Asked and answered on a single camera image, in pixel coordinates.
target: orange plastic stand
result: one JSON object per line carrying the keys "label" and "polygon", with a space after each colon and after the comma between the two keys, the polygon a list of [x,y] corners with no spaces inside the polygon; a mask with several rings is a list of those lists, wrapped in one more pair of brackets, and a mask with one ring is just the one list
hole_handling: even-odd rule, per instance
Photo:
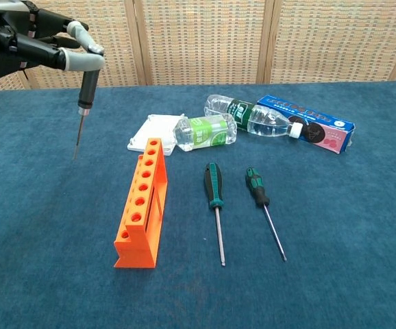
{"label": "orange plastic stand", "polygon": [[162,141],[150,138],[138,156],[134,177],[114,246],[114,267],[156,267],[168,179]]}

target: plastic water bottle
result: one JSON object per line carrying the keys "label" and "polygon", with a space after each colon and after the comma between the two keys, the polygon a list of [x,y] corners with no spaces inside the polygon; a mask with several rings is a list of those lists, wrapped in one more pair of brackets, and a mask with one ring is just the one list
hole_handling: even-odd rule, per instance
{"label": "plastic water bottle", "polygon": [[225,113],[212,117],[181,119],[173,133],[176,145],[183,151],[191,151],[202,147],[234,143],[237,127],[233,116]]}
{"label": "plastic water bottle", "polygon": [[299,138],[302,123],[290,122],[282,113],[261,105],[240,101],[226,96],[211,95],[204,106],[206,116],[230,113],[238,129],[261,136],[289,135]]}

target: green bottle label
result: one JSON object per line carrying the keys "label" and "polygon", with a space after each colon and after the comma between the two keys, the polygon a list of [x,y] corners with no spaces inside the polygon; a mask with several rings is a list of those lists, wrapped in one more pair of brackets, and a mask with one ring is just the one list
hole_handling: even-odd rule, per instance
{"label": "green bottle label", "polygon": [[221,115],[189,119],[193,131],[194,149],[224,145],[227,138],[227,123]]}
{"label": "green bottle label", "polygon": [[230,113],[234,117],[234,120],[238,125],[238,129],[247,130],[248,119],[250,118],[253,107],[254,104],[252,103],[233,99],[228,106],[227,113]]}

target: screwdriver shaft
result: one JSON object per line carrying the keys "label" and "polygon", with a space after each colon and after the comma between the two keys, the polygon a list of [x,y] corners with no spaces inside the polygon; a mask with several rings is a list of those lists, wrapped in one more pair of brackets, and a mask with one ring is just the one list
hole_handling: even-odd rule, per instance
{"label": "screwdriver shaft", "polygon": [[264,209],[265,209],[265,213],[267,214],[271,228],[273,229],[275,240],[277,241],[277,244],[279,245],[280,254],[282,255],[283,260],[286,262],[285,252],[283,251],[282,245],[280,244],[279,236],[277,235],[277,232],[275,231],[273,221],[271,220],[271,216],[269,215],[268,209],[265,205],[264,205]]}
{"label": "screwdriver shaft", "polygon": [[79,123],[79,129],[77,131],[77,140],[76,140],[76,146],[75,146],[75,152],[73,152],[73,159],[76,159],[77,157],[77,152],[79,150],[79,141],[81,140],[81,135],[82,135],[82,126],[84,124],[84,118],[85,116],[81,116],[81,122]]}
{"label": "screwdriver shaft", "polygon": [[216,216],[216,228],[218,230],[218,242],[219,242],[219,254],[221,255],[221,265],[225,266],[225,255],[224,255],[224,244],[223,244],[223,234],[221,231],[221,220],[219,219],[219,208],[214,209]]}

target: held screwdriver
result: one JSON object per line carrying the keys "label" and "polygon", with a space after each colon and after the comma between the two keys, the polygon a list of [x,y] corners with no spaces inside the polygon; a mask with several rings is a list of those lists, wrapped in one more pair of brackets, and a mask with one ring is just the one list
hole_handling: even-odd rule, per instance
{"label": "held screwdriver", "polygon": [[207,196],[209,198],[209,208],[213,208],[215,212],[221,265],[225,266],[223,235],[221,231],[221,220],[219,219],[219,209],[224,205],[222,197],[223,176],[216,163],[211,162],[207,164],[204,173],[204,184],[206,185]]}
{"label": "held screwdriver", "polygon": [[273,230],[273,234],[277,244],[279,245],[280,254],[282,255],[283,260],[286,262],[285,252],[283,251],[282,245],[280,244],[279,236],[275,231],[273,221],[271,220],[271,216],[269,215],[267,206],[269,205],[269,198],[265,195],[265,188],[262,182],[262,177],[259,175],[258,171],[254,168],[248,168],[247,174],[245,175],[245,182],[253,195],[256,204],[259,207],[263,207],[265,209],[265,213],[271,225],[271,229]]}

